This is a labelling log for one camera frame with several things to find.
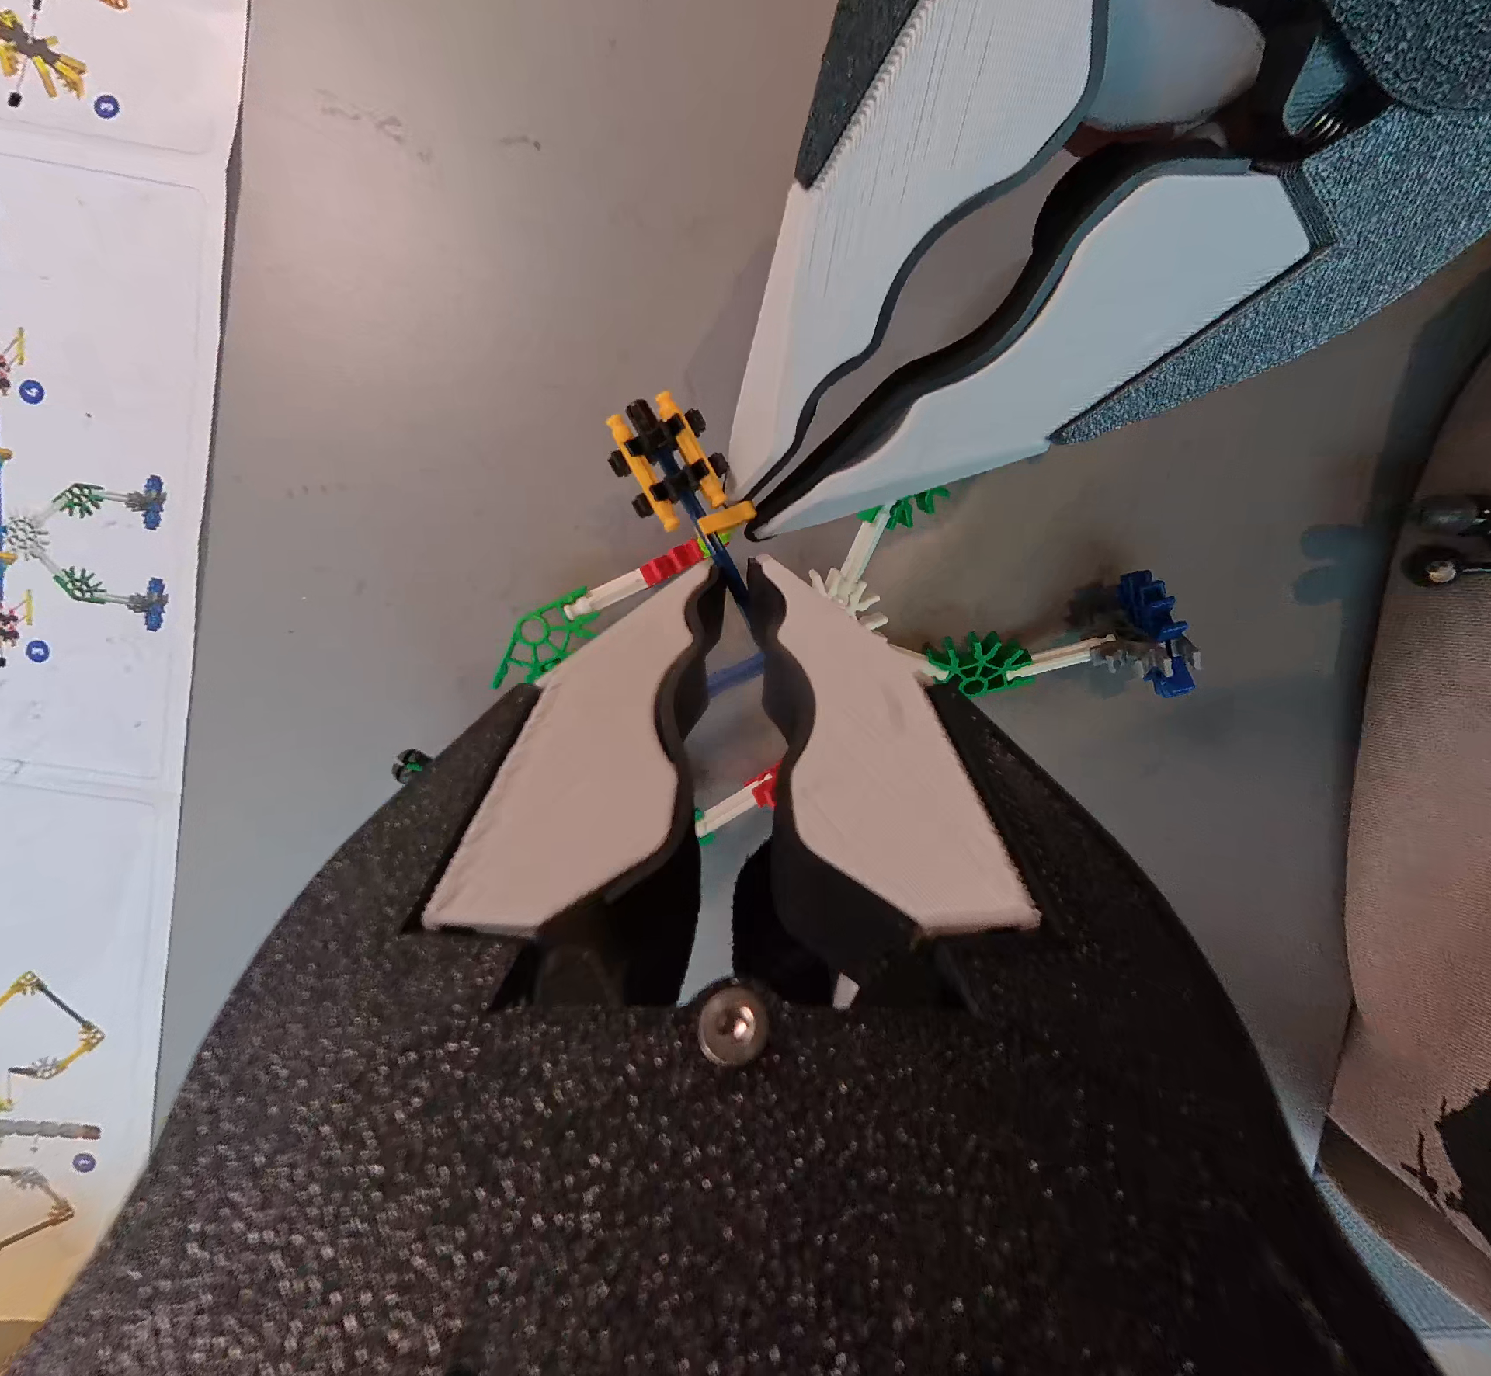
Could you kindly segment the beige printed hoodie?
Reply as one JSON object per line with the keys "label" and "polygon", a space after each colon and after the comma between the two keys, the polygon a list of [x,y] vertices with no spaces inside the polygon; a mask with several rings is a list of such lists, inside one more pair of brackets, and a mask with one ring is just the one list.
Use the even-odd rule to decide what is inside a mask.
{"label": "beige printed hoodie", "polygon": [[1488,276],[1467,361],[1428,331],[1366,673],[1347,842],[1352,1017],[1320,1165],[1388,1248],[1488,1325],[1488,579],[1412,585],[1407,558],[1488,542],[1419,532],[1432,495],[1488,495]]}

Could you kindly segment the thin blue toy rod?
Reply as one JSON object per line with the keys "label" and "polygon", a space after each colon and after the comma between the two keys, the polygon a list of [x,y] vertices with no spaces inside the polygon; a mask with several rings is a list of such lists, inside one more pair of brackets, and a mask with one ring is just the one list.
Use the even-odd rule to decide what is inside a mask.
{"label": "thin blue toy rod", "polygon": [[[648,458],[648,466],[654,472],[648,488],[652,510],[668,532],[687,532],[692,548],[698,548],[696,540],[701,537],[698,532],[699,518],[743,502],[731,500],[719,470],[721,461],[721,456],[701,454],[699,440],[689,429],[662,442],[662,449]],[[747,583],[729,549],[731,533],[714,537],[728,548],[731,562],[717,565],[706,556],[703,560],[719,570],[731,602],[747,618]]]}

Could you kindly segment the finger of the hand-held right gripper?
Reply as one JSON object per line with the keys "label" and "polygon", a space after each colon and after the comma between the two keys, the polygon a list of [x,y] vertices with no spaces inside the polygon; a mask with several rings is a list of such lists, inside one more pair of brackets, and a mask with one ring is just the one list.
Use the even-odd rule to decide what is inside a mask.
{"label": "finger of the hand-held right gripper", "polygon": [[826,383],[871,357],[952,219],[1040,168],[1091,101],[1103,0],[918,0],[825,168],[793,186],[736,405],[763,495]]}
{"label": "finger of the hand-held right gripper", "polygon": [[1054,193],[998,311],[892,373],[758,505],[756,542],[1043,454],[1073,419],[1313,253],[1241,158],[1096,158]]}

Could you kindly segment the multicoloured construction toy model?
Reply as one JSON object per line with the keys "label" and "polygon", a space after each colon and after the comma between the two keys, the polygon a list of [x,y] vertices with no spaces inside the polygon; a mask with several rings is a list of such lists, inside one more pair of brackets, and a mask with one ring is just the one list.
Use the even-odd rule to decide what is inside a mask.
{"label": "multicoloured construction toy model", "polygon": [[[932,516],[946,496],[946,489],[934,488],[860,514],[844,563],[828,574],[812,572],[811,585],[867,630],[883,636],[888,620],[878,613],[881,600],[865,583],[871,558],[888,533],[913,528],[922,516]],[[705,558],[705,540],[698,537],[595,590],[581,588],[544,604],[516,625],[495,683],[504,685],[512,671],[521,673],[528,685],[539,683],[595,637],[604,611],[661,588]],[[1033,652],[998,634],[971,632],[964,641],[945,639],[922,650],[897,646],[897,652],[911,660],[915,675],[925,683],[953,689],[969,699],[1091,666],[1114,673],[1137,671],[1160,697],[1188,696],[1197,689],[1201,653],[1188,637],[1186,622],[1176,613],[1174,597],[1155,574],[1128,572],[1118,585],[1079,592],[1070,622],[1075,639],[1049,650]]]}

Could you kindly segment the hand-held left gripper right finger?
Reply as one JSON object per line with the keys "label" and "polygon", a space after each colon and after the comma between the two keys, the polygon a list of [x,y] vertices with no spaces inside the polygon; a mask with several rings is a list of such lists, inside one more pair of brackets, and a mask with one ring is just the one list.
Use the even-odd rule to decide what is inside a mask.
{"label": "hand-held left gripper right finger", "polygon": [[973,706],[773,558],[747,585],[786,756],[736,881],[736,973],[796,1006],[966,1008],[945,944],[1042,925],[948,729]]}

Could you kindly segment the white instruction sheet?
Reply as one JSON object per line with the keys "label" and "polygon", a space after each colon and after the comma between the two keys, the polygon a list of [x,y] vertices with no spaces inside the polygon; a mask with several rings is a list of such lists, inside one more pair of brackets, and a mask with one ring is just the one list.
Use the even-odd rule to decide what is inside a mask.
{"label": "white instruction sheet", "polygon": [[251,0],[2,0],[2,1308],[151,1153]]}

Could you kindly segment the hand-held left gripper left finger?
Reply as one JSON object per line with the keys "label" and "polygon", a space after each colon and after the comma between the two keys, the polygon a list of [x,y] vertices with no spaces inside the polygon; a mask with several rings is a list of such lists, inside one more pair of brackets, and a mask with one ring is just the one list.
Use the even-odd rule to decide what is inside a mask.
{"label": "hand-held left gripper left finger", "polygon": [[526,715],[421,913],[519,944],[509,999],[676,1006],[701,907],[687,736],[721,570],[696,567],[576,653]]}

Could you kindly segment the black orange toy wheel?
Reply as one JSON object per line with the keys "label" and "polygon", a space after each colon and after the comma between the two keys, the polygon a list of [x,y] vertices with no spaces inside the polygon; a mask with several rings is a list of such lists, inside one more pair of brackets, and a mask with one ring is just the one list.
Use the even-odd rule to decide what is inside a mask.
{"label": "black orange toy wheel", "polygon": [[648,500],[648,488],[654,482],[648,458],[652,452],[662,449],[662,442],[684,435],[685,429],[699,440],[701,454],[722,458],[719,470],[724,482],[728,482],[731,466],[726,456],[721,452],[708,454],[701,445],[701,435],[706,431],[703,413],[698,410],[682,410],[669,392],[661,392],[654,405],[646,399],[634,401],[627,406],[625,413],[609,417],[608,428],[615,440],[615,450],[609,454],[609,468],[616,477],[631,477],[636,482],[638,493],[631,503],[632,510],[645,521],[652,518],[661,523]]}

